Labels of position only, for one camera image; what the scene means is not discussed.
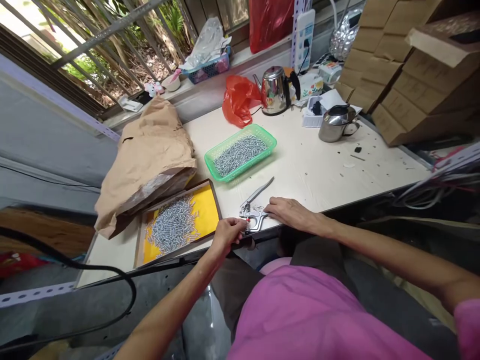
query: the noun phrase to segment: pliers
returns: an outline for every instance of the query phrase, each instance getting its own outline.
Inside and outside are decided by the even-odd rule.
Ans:
[[[244,203],[240,206],[240,214],[239,216],[241,218],[246,219],[248,222],[250,222],[250,219],[255,219],[255,226],[248,228],[245,230],[245,234],[248,233],[256,233],[259,232],[261,227],[262,227],[262,221],[264,218],[266,218],[269,213],[262,211],[251,211],[250,209],[250,204],[252,201],[263,191],[265,190],[275,179],[275,176],[270,179],[269,182],[267,182],[265,185],[260,186],[255,192],[247,199],[244,201]]]

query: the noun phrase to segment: paper bag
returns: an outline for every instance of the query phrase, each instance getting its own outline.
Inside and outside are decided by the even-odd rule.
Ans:
[[[152,99],[123,129],[95,204],[95,229],[111,239],[138,211],[183,190],[197,171],[193,152],[175,107],[159,96]]]

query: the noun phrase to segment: pile of screws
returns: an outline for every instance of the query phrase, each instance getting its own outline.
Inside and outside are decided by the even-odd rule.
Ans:
[[[213,163],[219,174],[224,177],[265,150],[267,146],[261,139],[249,135],[230,146]]]
[[[199,212],[192,213],[195,204],[192,199],[192,195],[186,195],[165,205],[158,211],[158,216],[148,224],[151,229],[148,242],[161,251],[159,256],[180,249],[200,237],[195,228],[195,219]]]

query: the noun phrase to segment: table surface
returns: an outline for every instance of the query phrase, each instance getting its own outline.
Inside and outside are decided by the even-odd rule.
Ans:
[[[271,156],[235,180],[214,182],[223,218],[238,217],[240,205],[272,177],[275,180],[253,201],[253,207],[266,206],[269,198],[275,196],[296,199],[312,211],[324,212],[414,184],[430,173],[400,148],[389,148],[382,137],[366,124],[366,120],[360,122],[360,128],[354,135],[333,143],[321,141],[319,129],[302,127],[302,114],[298,109],[288,109],[277,116],[266,116],[258,111],[253,115],[253,122],[272,134],[277,146]],[[193,141],[197,158],[197,175],[193,181],[209,178],[205,153],[238,132],[239,128],[227,122],[221,108],[183,127]],[[355,152],[357,147],[361,147],[360,153]],[[267,217],[262,230],[278,224]],[[125,272],[132,271],[137,229],[138,222],[134,221],[111,240],[100,235],[94,237],[87,264],[110,265]],[[178,261],[186,254],[208,248],[211,243],[209,238],[190,244],[182,253],[175,254],[173,260],[168,255],[165,260]],[[85,270],[78,278],[77,287],[114,275],[107,271]]]

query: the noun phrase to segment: black cable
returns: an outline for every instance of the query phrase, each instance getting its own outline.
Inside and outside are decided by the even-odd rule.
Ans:
[[[250,115],[251,115],[251,116],[255,115],[255,113],[256,113],[258,110],[263,109],[263,108],[264,108],[263,106],[260,106],[257,110],[255,110],[254,112],[252,112]]]
[[[124,312],[122,312],[119,316],[117,316],[116,318],[114,318],[110,321],[107,321],[107,322],[105,322],[103,324],[100,324],[100,325],[97,325],[97,326],[86,328],[84,330],[73,331],[73,332],[63,334],[63,335],[49,337],[49,338],[46,338],[46,339],[29,341],[29,342],[24,342],[22,344],[3,347],[3,348],[0,348],[0,354],[10,352],[12,350],[17,350],[17,349],[20,349],[20,348],[23,348],[23,347],[29,347],[29,346],[33,346],[33,345],[45,344],[45,343],[50,343],[50,342],[54,342],[54,341],[58,341],[58,340],[73,338],[73,337],[76,337],[76,336],[79,336],[79,335],[83,335],[83,334],[91,333],[91,332],[94,332],[94,331],[97,331],[97,330],[100,330],[100,329],[104,329],[106,327],[109,327],[110,325],[115,324],[119,320],[121,320],[132,309],[132,306],[135,303],[135,299],[137,298],[137,289],[135,287],[135,283],[133,282],[131,276],[127,275],[122,270],[120,270],[116,267],[113,267],[113,266],[86,265],[86,264],[82,264],[82,263],[73,261],[69,257],[63,255],[61,252],[55,250],[53,247],[45,244],[44,242],[42,242],[42,241],[40,241],[40,240],[30,236],[30,235],[24,234],[23,232],[15,231],[15,230],[12,230],[12,229],[9,229],[9,228],[6,228],[6,227],[0,226],[0,236],[4,236],[4,237],[7,237],[7,238],[10,238],[10,239],[13,239],[13,240],[17,240],[21,243],[30,245],[31,247],[41,251],[42,253],[44,253],[46,255],[49,255],[50,257],[54,258],[55,260],[58,260],[59,262],[63,263],[64,265],[66,265],[70,268],[81,269],[81,270],[106,270],[106,271],[112,271],[114,273],[117,273],[118,275],[120,275],[120,277],[123,280],[125,280],[128,283],[128,285],[130,286],[130,290],[131,290],[131,299],[130,299],[130,303],[128,304],[126,310]]]
[[[307,39],[305,39],[305,41],[303,42],[303,46],[307,46],[308,49],[307,49],[307,51],[306,51],[305,57],[303,58],[303,62],[301,63],[300,69],[298,69],[298,74],[300,74],[300,73],[302,72],[302,68],[304,67],[305,60],[307,60],[307,58],[309,57],[310,45],[308,44],[308,42],[309,42],[309,41],[308,41]]]
[[[10,170],[10,171],[13,171],[13,172],[16,172],[16,173],[19,173],[19,174],[22,174],[22,175],[25,175],[25,176],[28,176],[28,177],[31,177],[31,178],[40,180],[40,181],[43,181],[43,182],[46,182],[46,183],[50,183],[50,184],[63,185],[63,186],[74,186],[74,187],[77,187],[77,188],[94,188],[94,189],[100,189],[98,186],[65,184],[65,183],[62,183],[62,182],[55,182],[55,181],[45,180],[45,179],[42,179],[41,177],[36,177],[36,176],[30,175],[30,174],[27,174],[26,172],[18,171],[18,170],[12,169],[11,167],[7,167],[7,166],[3,166],[3,165],[0,165],[0,168],[7,169],[7,170]]]

